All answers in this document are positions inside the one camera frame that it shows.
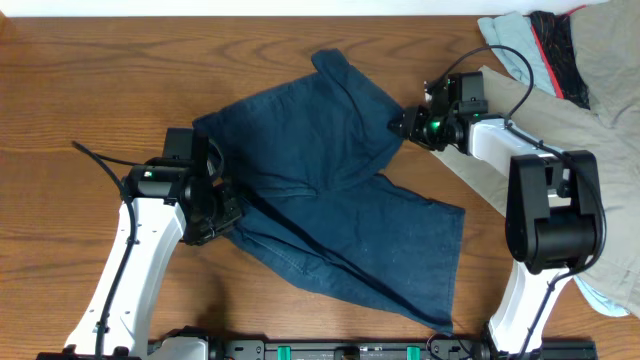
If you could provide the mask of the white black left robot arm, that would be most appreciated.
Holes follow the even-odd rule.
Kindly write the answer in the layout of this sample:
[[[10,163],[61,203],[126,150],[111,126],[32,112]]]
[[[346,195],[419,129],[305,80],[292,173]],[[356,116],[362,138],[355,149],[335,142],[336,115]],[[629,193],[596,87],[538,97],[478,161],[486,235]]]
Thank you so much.
[[[116,237],[83,317],[43,359],[216,359],[205,331],[186,326],[158,342],[150,325],[179,243],[202,246],[230,231],[242,210],[224,183],[224,157],[206,133],[170,128],[163,153],[114,180],[122,204]]]

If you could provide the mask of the dark blue denim shorts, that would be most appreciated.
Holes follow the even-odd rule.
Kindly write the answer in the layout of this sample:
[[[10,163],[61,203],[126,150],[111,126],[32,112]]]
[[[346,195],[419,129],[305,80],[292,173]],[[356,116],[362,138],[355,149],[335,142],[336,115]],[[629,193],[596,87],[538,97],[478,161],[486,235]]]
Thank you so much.
[[[336,49],[312,63],[193,123],[240,199],[230,240],[296,287],[451,332],[464,210],[385,177],[401,107]]]

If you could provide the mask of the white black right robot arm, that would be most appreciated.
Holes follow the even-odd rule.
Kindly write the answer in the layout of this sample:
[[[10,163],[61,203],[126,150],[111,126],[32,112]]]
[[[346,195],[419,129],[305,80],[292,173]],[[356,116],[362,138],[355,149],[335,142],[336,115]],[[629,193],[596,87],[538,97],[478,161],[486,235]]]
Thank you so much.
[[[595,156],[563,151],[491,113],[481,72],[446,73],[425,87],[390,131],[429,151],[453,146],[508,180],[505,235],[514,259],[498,307],[479,340],[442,340],[434,359],[594,359],[592,341],[545,341],[542,330],[564,286],[599,259],[606,216]]]

